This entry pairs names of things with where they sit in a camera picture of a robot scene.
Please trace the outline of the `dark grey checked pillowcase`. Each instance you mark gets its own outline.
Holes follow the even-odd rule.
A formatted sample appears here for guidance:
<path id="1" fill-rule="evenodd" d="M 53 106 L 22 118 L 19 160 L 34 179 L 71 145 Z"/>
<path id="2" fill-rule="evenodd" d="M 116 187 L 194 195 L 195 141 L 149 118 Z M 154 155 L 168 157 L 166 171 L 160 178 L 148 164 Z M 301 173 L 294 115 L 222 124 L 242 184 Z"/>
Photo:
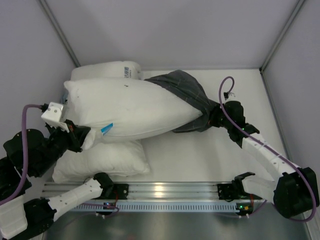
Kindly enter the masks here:
<path id="1" fill-rule="evenodd" d="M 208 98 L 204 88 L 189 73 L 180 69 L 146 79 L 174 94 L 202 115 L 173 130 L 174 133 L 204 132 L 211 128 L 210 117 L 218 103 Z"/>

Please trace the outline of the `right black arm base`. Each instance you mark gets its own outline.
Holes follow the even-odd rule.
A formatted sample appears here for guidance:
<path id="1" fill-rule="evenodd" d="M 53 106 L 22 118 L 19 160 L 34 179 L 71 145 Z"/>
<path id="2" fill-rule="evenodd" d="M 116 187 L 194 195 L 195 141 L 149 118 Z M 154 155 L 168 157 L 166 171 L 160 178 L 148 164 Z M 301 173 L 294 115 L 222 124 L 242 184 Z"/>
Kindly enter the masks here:
<path id="1" fill-rule="evenodd" d="M 234 201 L 234 200 L 249 200 L 250 194 L 243 191 L 232 183 L 217 184 L 217 193 L 219 200 Z"/>

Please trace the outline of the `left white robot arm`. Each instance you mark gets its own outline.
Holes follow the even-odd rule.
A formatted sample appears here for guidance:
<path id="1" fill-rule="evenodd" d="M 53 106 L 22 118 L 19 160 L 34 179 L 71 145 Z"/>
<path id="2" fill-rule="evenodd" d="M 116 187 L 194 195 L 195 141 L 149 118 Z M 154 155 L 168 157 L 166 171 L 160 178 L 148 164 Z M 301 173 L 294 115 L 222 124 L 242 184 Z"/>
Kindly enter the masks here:
<path id="1" fill-rule="evenodd" d="M 46 125 L 50 136 L 23 127 L 3 144 L 0 160 L 0 234 L 4 240 L 28 240 L 46 230 L 62 215 L 92 199 L 108 197 L 114 187 L 109 176 L 96 173 L 82 185 L 49 198 L 24 200 L 32 184 L 27 177 L 42 177 L 63 154 L 82 152 L 89 127 L 66 121 L 67 129 Z"/>

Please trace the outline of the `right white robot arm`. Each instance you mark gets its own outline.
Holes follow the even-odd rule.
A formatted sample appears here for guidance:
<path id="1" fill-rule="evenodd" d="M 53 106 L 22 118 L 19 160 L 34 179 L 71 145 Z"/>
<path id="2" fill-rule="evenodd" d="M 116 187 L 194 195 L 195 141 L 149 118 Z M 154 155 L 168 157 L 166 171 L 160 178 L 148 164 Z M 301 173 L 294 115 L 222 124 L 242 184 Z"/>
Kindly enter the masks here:
<path id="1" fill-rule="evenodd" d="M 232 180 L 231 198 L 257 196 L 273 204 L 283 217 L 294 221 L 297 215 L 310 211 L 312 220 L 320 204 L 315 172 L 292 163 L 271 147 L 252 124 L 246 122 L 244 108 L 231 100 L 213 107 L 208 125 L 226 129 L 231 141 L 249 153 L 272 177 L 267 180 L 253 172 Z"/>

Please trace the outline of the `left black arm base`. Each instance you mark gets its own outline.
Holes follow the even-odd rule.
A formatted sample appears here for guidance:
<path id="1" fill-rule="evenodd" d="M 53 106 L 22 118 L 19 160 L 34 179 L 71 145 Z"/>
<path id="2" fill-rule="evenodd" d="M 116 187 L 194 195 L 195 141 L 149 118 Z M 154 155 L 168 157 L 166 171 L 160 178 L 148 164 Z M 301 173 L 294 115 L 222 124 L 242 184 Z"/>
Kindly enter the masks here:
<path id="1" fill-rule="evenodd" d="M 127 200 L 129 194 L 129 185 L 125 183 L 116 183 L 112 187 L 104 189 L 98 199 L 103 200 Z"/>

